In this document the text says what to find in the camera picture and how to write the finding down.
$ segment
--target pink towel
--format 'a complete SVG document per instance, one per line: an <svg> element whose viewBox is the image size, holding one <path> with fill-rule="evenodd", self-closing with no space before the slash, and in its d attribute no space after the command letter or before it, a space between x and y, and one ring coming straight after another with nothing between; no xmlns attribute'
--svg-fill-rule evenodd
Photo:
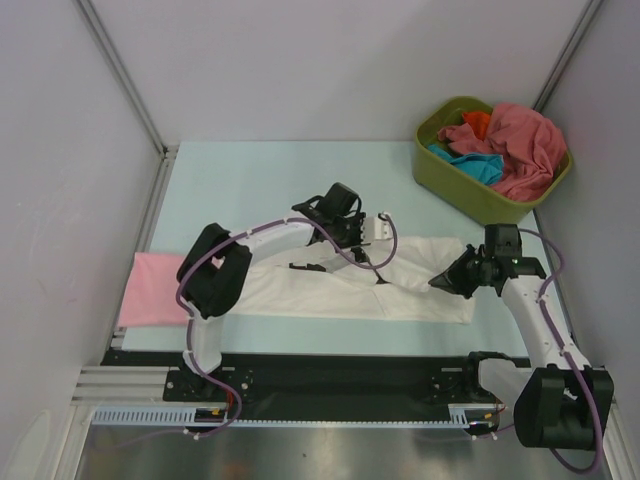
<svg viewBox="0 0 640 480"><path fill-rule="evenodd" d="M181 325L187 313L176 303L176 273L184 256L136 253L124 291L118 325Z"/></svg>
<svg viewBox="0 0 640 480"><path fill-rule="evenodd" d="M444 127L438 138L449 139L449 147L461 155L502 155L502 179L491 188L518 202L540 198L567 151L562 132L551 120L513 103L501 103L493 109L484 141L476 138L468 123Z"/></svg>

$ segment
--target white wall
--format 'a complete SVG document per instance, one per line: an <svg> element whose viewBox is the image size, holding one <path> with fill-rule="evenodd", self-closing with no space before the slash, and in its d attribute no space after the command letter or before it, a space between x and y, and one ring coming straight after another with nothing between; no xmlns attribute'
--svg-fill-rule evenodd
<svg viewBox="0 0 640 480"><path fill-rule="evenodd" d="M1 2L0 65L1 472L43 409L45 463L58 448L79 368L99 357L117 307L158 157L70 0Z"/></svg>
<svg viewBox="0 0 640 480"><path fill-rule="evenodd" d="M540 209L567 257L563 292L580 345L605 364L640 446L640 3L608 2L545 114L575 171Z"/></svg>
<svg viewBox="0 0 640 480"><path fill-rule="evenodd" d="M530 105L585 0L94 0L180 140L411 138L448 97Z"/></svg>

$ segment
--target green plastic bin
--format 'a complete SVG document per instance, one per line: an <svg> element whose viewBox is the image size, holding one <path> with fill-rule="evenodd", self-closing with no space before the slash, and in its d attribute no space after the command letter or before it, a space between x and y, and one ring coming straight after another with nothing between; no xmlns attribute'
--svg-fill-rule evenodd
<svg viewBox="0 0 640 480"><path fill-rule="evenodd" d="M427 150L427 146L435 143L454 154L446 143L438 140L438 130L448 125L461 125L462 114L476 110L491 113L493 108L474 97L454 97L420 125L415 137L413 177L482 225L518 223L558 186L571 170L573 158L567 150L555 172L553 183L540 198L532 202L510 200Z"/></svg>

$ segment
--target cyan cloth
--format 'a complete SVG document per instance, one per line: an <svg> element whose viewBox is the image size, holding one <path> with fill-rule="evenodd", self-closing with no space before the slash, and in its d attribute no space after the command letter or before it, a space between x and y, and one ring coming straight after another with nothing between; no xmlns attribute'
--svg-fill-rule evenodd
<svg viewBox="0 0 640 480"><path fill-rule="evenodd" d="M461 157L452 157L437 145L429 145L427 149L485 185L493 185L502 178L502 155L468 153Z"/></svg>

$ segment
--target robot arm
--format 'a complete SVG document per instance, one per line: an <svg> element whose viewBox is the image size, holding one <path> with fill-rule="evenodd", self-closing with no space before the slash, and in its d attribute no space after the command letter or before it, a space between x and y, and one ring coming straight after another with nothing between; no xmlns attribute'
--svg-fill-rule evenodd
<svg viewBox="0 0 640 480"><path fill-rule="evenodd" d="M478 381L513 408L520 442L526 447L590 450L596 444L592 415L566 355L586 380L602 431L613 398L613 381L605 370L590 367L566 324L554 320L559 317L547 305L548 295L540 295L545 277L538 259L522 256L516 225L487 225L485 244L477 250L469 245L430 284L466 298L479 286L494 287L513 314L529 352L531 370L517 369L497 354L484 355L479 360Z"/></svg>
<svg viewBox="0 0 640 480"><path fill-rule="evenodd" d="M357 193L336 183L325 196L294 205L285 217L292 221L278 220L255 232L249 230L236 241L231 242L229 232L217 223L204 228L177 275L178 281L182 282L208 252L223 243L228 244L214 255L212 262L203 263L191 273L181 292L194 312L192 353L202 371L210 373L221 364L225 314L239 300L251 265L280 252L324 241L325 233L340 249L391 238L389 223L380 215L367 218L361 207ZM296 217L311 222L293 221ZM184 360L198 373L189 353L184 353Z"/></svg>

